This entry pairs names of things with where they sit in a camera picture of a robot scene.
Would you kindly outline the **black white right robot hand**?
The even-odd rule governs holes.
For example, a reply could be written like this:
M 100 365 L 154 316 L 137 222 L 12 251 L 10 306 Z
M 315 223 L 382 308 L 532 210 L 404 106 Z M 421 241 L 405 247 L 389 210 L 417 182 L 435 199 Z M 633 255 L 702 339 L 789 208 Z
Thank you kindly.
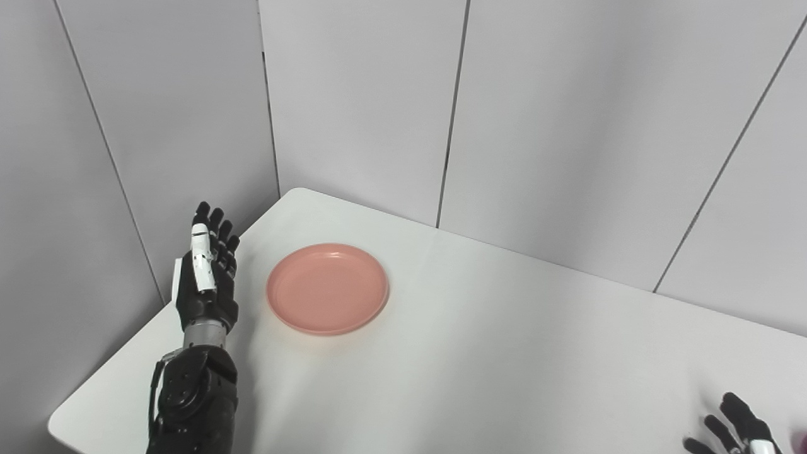
M 733 430 L 714 414 L 703 418 L 703 423 L 724 453 L 781 453 L 772 431 L 759 419 L 749 405 L 735 393 L 724 393 L 719 410 Z

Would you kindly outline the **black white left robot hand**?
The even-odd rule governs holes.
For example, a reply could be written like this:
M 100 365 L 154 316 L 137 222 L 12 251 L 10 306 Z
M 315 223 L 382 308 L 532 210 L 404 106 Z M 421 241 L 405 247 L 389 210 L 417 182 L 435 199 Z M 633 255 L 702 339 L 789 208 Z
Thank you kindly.
M 229 334 L 236 325 L 239 306 L 234 299 L 239 236 L 224 211 L 199 203 L 191 221 L 190 250 L 180 262 L 174 302 L 182 328 L 192 322 L 218 322 Z

